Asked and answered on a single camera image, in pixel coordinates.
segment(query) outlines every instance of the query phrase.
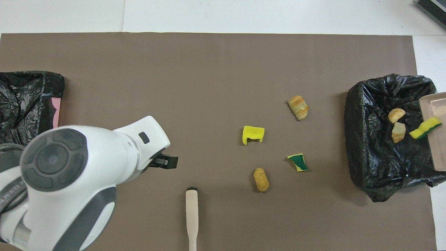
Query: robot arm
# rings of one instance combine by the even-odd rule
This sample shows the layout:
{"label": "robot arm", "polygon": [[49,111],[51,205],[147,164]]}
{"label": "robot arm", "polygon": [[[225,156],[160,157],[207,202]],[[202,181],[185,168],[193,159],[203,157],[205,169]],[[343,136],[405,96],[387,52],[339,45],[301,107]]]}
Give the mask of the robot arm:
{"label": "robot arm", "polygon": [[169,145],[151,116],[114,131],[72,125],[38,135],[20,159],[27,206],[14,209],[15,217],[2,215],[14,222],[23,217],[14,226],[4,226],[1,219],[0,234],[14,228],[7,239],[23,250],[85,249],[109,221],[117,184],[148,166],[176,167],[176,157],[161,153]]}

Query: gray joint cap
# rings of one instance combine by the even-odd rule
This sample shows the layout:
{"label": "gray joint cap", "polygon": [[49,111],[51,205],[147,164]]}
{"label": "gray joint cap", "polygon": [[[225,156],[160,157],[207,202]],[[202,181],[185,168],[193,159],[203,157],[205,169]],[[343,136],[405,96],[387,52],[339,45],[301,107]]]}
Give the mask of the gray joint cap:
{"label": "gray joint cap", "polygon": [[55,130],[36,138],[21,159],[23,179],[35,190],[58,191],[72,184],[88,159],[87,138],[73,129]]}

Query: brown mat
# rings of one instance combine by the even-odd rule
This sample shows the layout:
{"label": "brown mat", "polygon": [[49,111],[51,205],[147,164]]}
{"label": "brown mat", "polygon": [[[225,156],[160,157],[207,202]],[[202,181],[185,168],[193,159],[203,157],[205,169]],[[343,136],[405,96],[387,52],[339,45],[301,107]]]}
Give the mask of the brown mat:
{"label": "brown mat", "polygon": [[[62,125],[114,129],[153,115],[172,143],[165,153],[179,156],[176,170],[118,186],[112,220],[88,250],[187,250],[190,186],[200,251],[436,249],[429,188],[372,203],[350,180],[344,145],[346,92],[416,75],[411,37],[2,34],[0,71],[24,70],[66,77]],[[294,95],[310,106],[301,122],[286,104]],[[263,142],[244,146],[244,125],[264,127]],[[286,159],[297,153],[309,171]],[[255,189],[257,167],[266,193]]]}

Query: yellow object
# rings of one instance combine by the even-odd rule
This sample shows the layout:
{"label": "yellow object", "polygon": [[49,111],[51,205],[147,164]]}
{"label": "yellow object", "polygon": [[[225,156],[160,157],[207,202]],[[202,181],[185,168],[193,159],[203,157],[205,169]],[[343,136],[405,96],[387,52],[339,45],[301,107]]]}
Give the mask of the yellow object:
{"label": "yellow object", "polygon": [[243,127],[243,134],[242,134],[243,144],[246,145],[248,143],[248,138],[259,139],[259,141],[262,142],[264,135],[265,135],[265,128],[245,125]]}
{"label": "yellow object", "polygon": [[398,143],[404,139],[406,134],[406,125],[403,123],[395,122],[392,130],[392,140],[394,143]]}
{"label": "yellow object", "polygon": [[401,117],[403,117],[404,114],[406,114],[406,112],[403,109],[395,108],[389,112],[388,118],[389,118],[390,122],[395,124],[395,122],[397,122]]}
{"label": "yellow object", "polygon": [[414,139],[424,138],[429,132],[441,125],[442,121],[438,117],[433,116],[421,123],[418,129],[411,131],[409,134]]}
{"label": "yellow object", "polygon": [[257,190],[264,192],[269,188],[269,182],[263,168],[256,168],[254,171],[254,180],[256,181]]}
{"label": "yellow object", "polygon": [[289,106],[291,107],[291,110],[296,115],[296,118],[298,120],[304,119],[308,114],[308,105],[306,104],[305,100],[302,98],[302,96],[294,96],[290,98],[290,100],[287,101]]}

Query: green sponge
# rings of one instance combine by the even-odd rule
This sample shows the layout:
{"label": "green sponge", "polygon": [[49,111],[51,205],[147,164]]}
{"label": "green sponge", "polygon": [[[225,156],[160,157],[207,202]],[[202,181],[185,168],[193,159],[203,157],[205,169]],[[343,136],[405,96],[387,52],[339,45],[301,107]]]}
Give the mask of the green sponge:
{"label": "green sponge", "polygon": [[415,139],[424,138],[428,133],[441,125],[442,122],[438,117],[430,117],[428,120],[421,123],[420,127],[411,131],[409,134]]}
{"label": "green sponge", "polygon": [[294,163],[298,172],[303,172],[303,171],[308,170],[308,167],[305,164],[304,155],[302,153],[290,155],[290,156],[287,156],[287,158],[290,159]]}

